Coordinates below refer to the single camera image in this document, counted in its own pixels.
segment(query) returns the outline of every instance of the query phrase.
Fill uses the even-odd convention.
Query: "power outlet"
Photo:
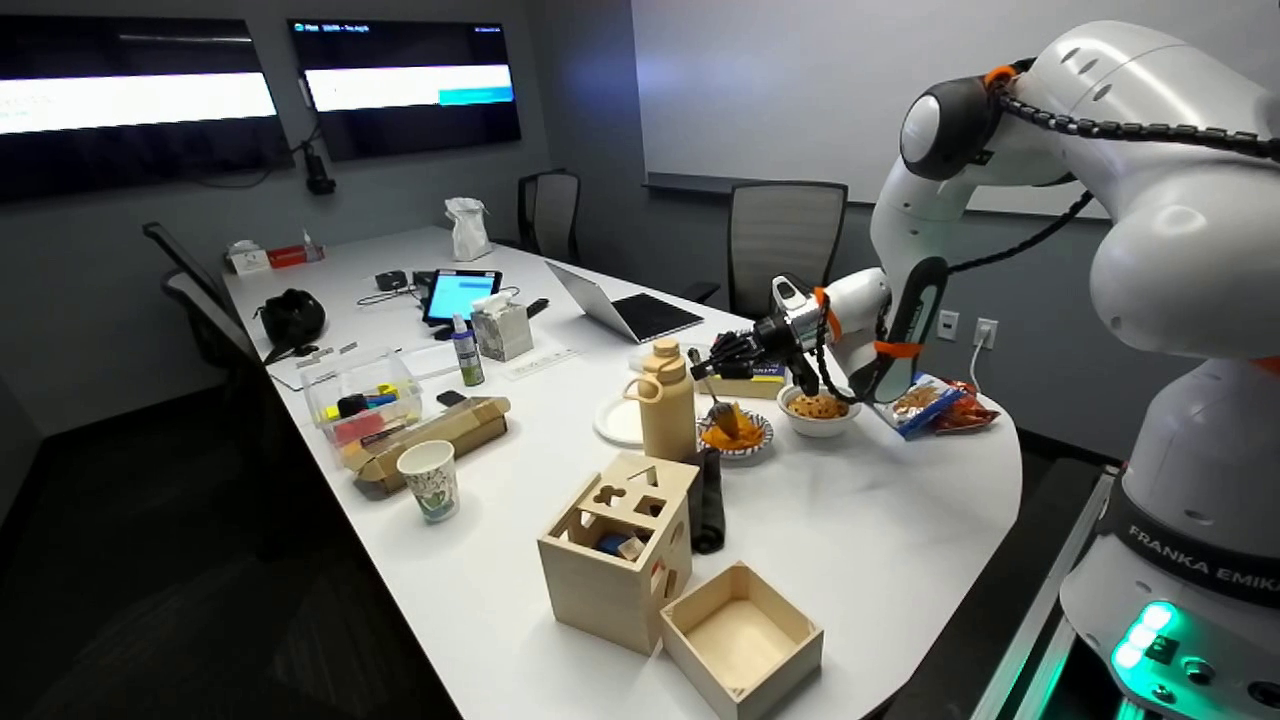
[[[997,333],[999,333],[999,322],[978,318],[978,322],[971,326],[971,346],[997,347]]]
[[[960,313],[954,307],[941,307],[931,333],[941,342],[954,342],[960,336]]]

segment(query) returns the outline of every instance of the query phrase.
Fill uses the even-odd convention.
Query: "wooden crate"
[[[823,655],[823,632],[747,566],[672,602],[664,643],[720,720],[771,715]]]
[[[652,652],[682,590],[692,466],[620,451],[536,540],[560,625]]]

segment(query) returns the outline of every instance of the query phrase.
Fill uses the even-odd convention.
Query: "conference table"
[[[443,412],[434,393],[508,396],[508,437],[455,466],[459,503],[449,524],[424,524],[413,492],[368,495],[308,408],[297,359],[271,363],[317,468],[354,540],[404,613],[459,715],[508,720],[674,720],[712,715],[702,697],[664,652],[632,652],[556,625],[536,536],[622,447],[594,431],[594,417],[637,376],[643,346],[592,326],[556,286],[544,258],[497,245],[469,270],[501,270],[521,301],[546,301],[530,322],[530,354],[485,359],[485,385],[459,390],[453,346],[418,326],[415,297],[380,297],[376,273],[455,270],[449,228],[413,228],[328,245],[322,262],[265,277],[229,277],[231,305],[261,358],[261,305],[308,287],[328,328],[322,358],[404,354],[424,393],[424,417]],[[583,273],[608,297],[652,294]],[[672,333],[682,347],[712,347],[714,333],[747,322],[692,307],[700,326]],[[786,431],[768,402],[742,402],[771,420],[771,447],[723,466],[727,540],[692,561],[687,590],[727,566],[755,567],[823,627],[820,675],[781,715],[862,715],[881,710],[927,655],[963,592],[975,585],[1018,513],[1018,445],[999,408],[989,431],[901,440],[877,412],[856,412],[841,440]]]

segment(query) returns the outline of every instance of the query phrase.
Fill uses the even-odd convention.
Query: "mug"
[[[455,507],[455,466],[449,440],[418,440],[395,458],[395,472],[424,507],[429,524],[443,524]]]

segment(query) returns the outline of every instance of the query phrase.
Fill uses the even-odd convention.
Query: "television screen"
[[[501,23],[286,22],[332,161],[521,142]]]
[[[0,201],[286,161],[243,22],[0,22]]]

